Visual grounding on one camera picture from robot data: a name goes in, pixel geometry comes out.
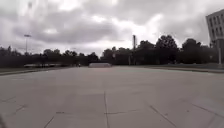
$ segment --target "building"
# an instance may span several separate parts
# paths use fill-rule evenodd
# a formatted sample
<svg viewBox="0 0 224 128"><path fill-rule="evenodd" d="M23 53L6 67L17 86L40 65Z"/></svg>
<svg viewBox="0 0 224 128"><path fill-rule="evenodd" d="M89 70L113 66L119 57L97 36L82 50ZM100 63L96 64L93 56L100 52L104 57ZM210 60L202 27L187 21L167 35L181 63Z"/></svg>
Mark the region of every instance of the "building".
<svg viewBox="0 0 224 128"><path fill-rule="evenodd" d="M224 9L206 16L210 46L219 53L219 63L224 60Z"/></svg>
<svg viewBox="0 0 224 128"><path fill-rule="evenodd" d="M211 46L224 39L224 9L206 16Z"/></svg>

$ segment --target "white building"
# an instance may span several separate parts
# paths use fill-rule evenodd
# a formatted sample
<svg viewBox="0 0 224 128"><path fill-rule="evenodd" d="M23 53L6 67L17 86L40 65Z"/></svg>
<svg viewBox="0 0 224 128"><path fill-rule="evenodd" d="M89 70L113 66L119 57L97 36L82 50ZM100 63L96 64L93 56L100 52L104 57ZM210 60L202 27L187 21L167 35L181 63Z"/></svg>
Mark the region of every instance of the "white building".
<svg viewBox="0 0 224 128"><path fill-rule="evenodd" d="M206 16L211 45L224 38L224 9Z"/></svg>

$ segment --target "street lamp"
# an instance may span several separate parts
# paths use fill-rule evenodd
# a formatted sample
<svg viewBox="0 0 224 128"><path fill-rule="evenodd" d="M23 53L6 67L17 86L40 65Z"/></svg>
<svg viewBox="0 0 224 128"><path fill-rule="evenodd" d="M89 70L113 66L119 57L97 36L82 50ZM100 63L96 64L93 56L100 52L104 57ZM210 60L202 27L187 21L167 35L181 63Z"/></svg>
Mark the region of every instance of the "street lamp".
<svg viewBox="0 0 224 128"><path fill-rule="evenodd" d="M31 35L29 35L29 34L26 34L26 35L24 35L24 37L26 38L26 53L27 53L27 40L28 40L28 38L30 38L31 37Z"/></svg>
<svg viewBox="0 0 224 128"><path fill-rule="evenodd" d="M222 39L223 38L221 36L219 36L219 34L218 34L218 36L215 37L215 40L217 43L218 54L219 54L219 68L222 68L222 49L221 49L221 44L220 44Z"/></svg>

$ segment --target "paved plaza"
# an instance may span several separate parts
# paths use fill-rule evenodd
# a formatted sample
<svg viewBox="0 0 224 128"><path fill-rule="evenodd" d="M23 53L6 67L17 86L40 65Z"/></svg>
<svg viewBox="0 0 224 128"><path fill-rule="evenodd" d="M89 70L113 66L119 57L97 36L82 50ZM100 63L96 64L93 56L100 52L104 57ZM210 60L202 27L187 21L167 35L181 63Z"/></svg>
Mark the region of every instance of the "paved plaza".
<svg viewBox="0 0 224 128"><path fill-rule="evenodd" d="M70 68L0 76L8 128L223 128L224 74Z"/></svg>

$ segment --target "cloud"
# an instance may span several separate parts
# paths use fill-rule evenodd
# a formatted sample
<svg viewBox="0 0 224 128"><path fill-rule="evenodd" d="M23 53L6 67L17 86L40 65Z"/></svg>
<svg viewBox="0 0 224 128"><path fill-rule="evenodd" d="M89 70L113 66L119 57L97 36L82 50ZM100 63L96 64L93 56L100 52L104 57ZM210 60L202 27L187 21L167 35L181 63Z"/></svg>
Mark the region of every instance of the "cloud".
<svg viewBox="0 0 224 128"><path fill-rule="evenodd" d="M138 41L152 43L171 34L179 46L190 37L208 44L205 16L223 4L223 0L1 0L0 45L22 50L24 34L32 35L35 52L53 47L84 51L113 44L130 47L125 41L131 42L133 34Z"/></svg>

